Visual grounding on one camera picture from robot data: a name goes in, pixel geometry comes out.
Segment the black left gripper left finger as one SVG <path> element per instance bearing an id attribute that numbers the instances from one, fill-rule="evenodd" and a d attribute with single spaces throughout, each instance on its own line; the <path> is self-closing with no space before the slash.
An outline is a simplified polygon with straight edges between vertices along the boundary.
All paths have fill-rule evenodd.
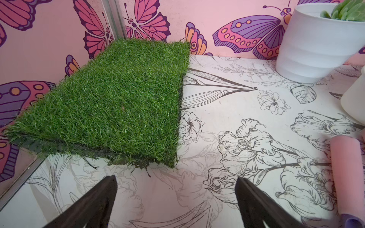
<path id="1" fill-rule="evenodd" d="M 106 176 L 45 227 L 107 228 L 116 195 L 116 177 Z"/>

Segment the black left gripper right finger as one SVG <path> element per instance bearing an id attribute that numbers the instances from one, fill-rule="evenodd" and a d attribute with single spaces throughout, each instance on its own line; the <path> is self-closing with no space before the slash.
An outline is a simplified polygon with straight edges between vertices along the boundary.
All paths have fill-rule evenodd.
<path id="1" fill-rule="evenodd" d="M 247 178 L 237 179 L 235 195 L 246 228 L 304 227 Z"/>

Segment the purple rake pink handle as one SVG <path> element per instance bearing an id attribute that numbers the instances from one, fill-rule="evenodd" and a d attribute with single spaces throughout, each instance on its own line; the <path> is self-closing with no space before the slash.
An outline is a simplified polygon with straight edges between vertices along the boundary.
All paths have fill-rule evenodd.
<path id="1" fill-rule="evenodd" d="M 360 143 L 349 136 L 330 140 L 337 207 L 343 228 L 365 226 L 365 182 Z"/>

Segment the white plastic storage box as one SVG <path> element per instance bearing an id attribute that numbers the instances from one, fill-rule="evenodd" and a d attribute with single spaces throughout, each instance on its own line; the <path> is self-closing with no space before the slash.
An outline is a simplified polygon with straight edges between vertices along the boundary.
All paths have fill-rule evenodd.
<path id="1" fill-rule="evenodd" d="M 343 94 L 340 102 L 347 114 L 365 124 L 365 67 L 362 67 L 361 76 Z"/>

